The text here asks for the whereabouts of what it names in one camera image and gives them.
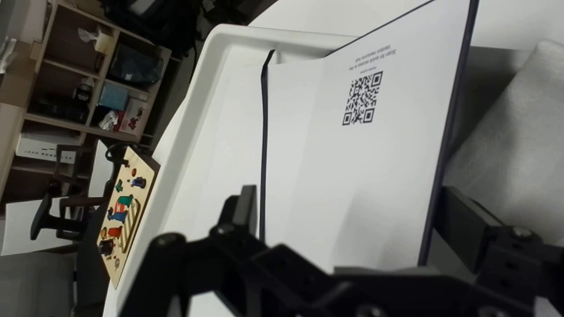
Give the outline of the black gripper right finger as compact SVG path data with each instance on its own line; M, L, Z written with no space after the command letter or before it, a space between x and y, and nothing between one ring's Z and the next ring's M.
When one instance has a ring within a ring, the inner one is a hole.
M454 187L442 187L433 228L472 274L537 272L532 247L539 237L507 226L477 202Z

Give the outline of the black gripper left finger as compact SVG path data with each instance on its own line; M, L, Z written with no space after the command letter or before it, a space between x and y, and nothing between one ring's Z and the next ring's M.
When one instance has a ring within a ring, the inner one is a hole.
M213 230L216 237L243 233L257 237L257 187L243 186L235 196L223 202L218 223Z

